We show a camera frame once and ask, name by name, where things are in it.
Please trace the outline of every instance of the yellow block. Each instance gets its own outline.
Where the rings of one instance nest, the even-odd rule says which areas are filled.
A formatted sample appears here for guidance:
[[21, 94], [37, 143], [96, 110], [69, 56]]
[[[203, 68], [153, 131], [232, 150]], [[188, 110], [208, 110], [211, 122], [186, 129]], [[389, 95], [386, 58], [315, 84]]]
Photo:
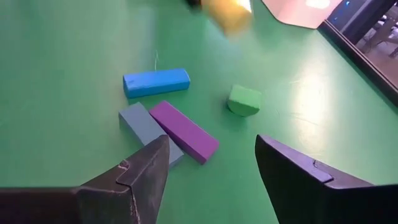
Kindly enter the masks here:
[[201, 4], [225, 34], [242, 30], [252, 18], [249, 0], [202, 0]]

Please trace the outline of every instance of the blue block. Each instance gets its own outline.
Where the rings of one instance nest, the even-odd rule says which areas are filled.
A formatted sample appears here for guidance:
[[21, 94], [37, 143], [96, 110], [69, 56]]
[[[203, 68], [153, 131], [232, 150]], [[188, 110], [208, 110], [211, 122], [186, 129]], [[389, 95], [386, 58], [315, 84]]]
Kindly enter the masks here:
[[[136, 103], [120, 111], [119, 119], [130, 127], [143, 145], [147, 145], [152, 140], [166, 134], [166, 132], [157, 124], [155, 119], [140, 103]], [[169, 144], [169, 167], [173, 167], [182, 159], [184, 153], [171, 139], [169, 139]]]
[[186, 90], [189, 84], [189, 76], [182, 68], [123, 76], [123, 88], [127, 98]]

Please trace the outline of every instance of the purple block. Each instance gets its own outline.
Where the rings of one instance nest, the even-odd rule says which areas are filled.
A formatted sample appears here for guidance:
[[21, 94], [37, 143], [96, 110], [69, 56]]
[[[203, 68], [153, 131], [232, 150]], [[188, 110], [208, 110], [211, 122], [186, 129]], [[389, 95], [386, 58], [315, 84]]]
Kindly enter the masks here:
[[219, 142], [167, 101], [149, 111], [174, 142], [200, 164], [218, 149]]

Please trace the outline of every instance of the gray block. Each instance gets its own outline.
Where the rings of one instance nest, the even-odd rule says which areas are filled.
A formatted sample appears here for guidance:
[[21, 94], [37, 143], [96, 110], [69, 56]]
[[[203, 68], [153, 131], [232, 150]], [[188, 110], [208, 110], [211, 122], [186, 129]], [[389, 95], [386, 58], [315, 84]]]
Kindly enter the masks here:
[[[166, 132], [157, 124], [155, 119], [148, 113], [141, 103], [136, 103], [119, 112], [119, 119], [125, 122], [143, 145], [149, 144]], [[169, 167], [173, 167], [184, 153], [169, 138], [170, 157]]]

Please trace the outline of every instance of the green cube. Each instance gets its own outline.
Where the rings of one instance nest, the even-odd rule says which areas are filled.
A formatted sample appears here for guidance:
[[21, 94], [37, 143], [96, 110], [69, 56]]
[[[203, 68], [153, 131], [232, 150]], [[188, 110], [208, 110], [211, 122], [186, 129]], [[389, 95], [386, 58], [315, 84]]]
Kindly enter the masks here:
[[261, 93], [239, 85], [233, 85], [228, 98], [229, 109], [240, 115], [250, 116], [260, 110]]

